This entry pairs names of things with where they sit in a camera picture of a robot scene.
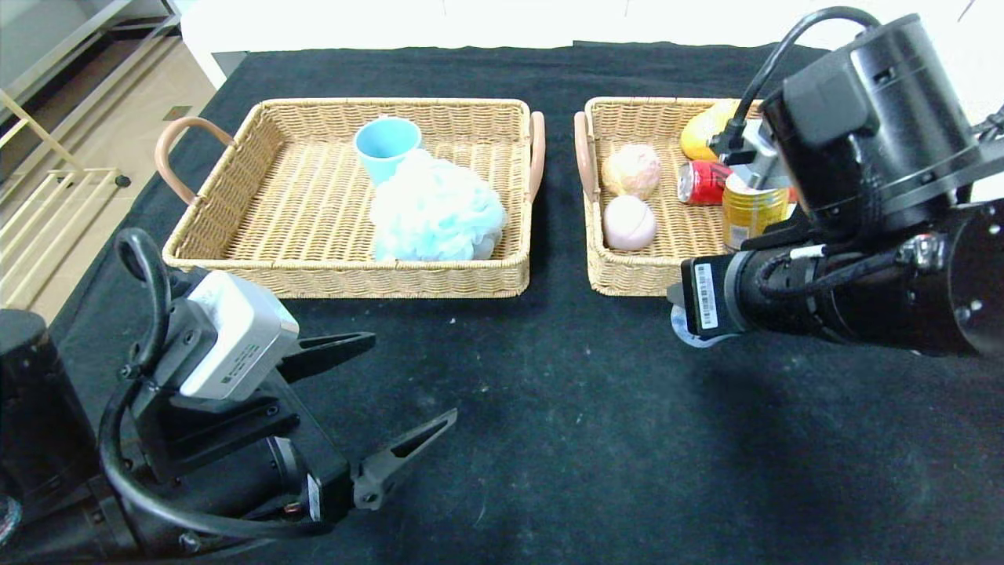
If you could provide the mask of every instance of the blue bath sponge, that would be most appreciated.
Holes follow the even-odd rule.
[[[491,257],[506,211],[477,173],[419,149],[376,187],[369,220],[376,260],[464,261]]]

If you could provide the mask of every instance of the can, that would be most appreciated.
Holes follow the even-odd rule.
[[[721,204],[732,170],[717,161],[691,161],[680,167],[677,197],[684,204]]]
[[[787,188],[753,190],[738,175],[729,175],[722,196],[725,246],[738,251],[743,241],[763,235],[768,225],[788,217]]]

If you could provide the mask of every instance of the screw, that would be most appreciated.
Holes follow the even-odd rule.
[[[973,312],[964,306],[960,306],[955,309],[955,319],[959,321],[960,324],[965,324],[969,322],[969,319],[973,316]]]
[[[202,538],[192,530],[178,536],[178,545],[185,553],[198,553],[202,549]]]

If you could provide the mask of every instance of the gold can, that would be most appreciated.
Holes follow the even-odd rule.
[[[725,181],[722,212],[725,246],[738,251],[743,241],[788,217],[788,189],[753,190],[733,173]]]

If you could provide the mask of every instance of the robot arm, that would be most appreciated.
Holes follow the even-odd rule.
[[[0,333],[19,336],[0,344],[0,392],[16,399],[0,412],[0,561],[200,557],[323,535],[352,509],[380,509],[456,422],[451,410],[350,464],[290,384],[369,350],[372,334],[297,341],[261,287],[205,271],[172,280],[141,230],[115,247],[154,316],[96,443],[41,320],[0,316]],[[123,445],[127,412],[139,442]]]
[[[968,195],[1004,170],[1004,119],[966,122],[916,15],[855,21],[865,31],[786,78],[762,102],[762,122],[744,123],[741,103],[717,139],[747,184],[790,180],[800,207],[739,253],[684,262],[670,289],[678,333],[698,344],[769,330],[1002,355],[1004,200]]]

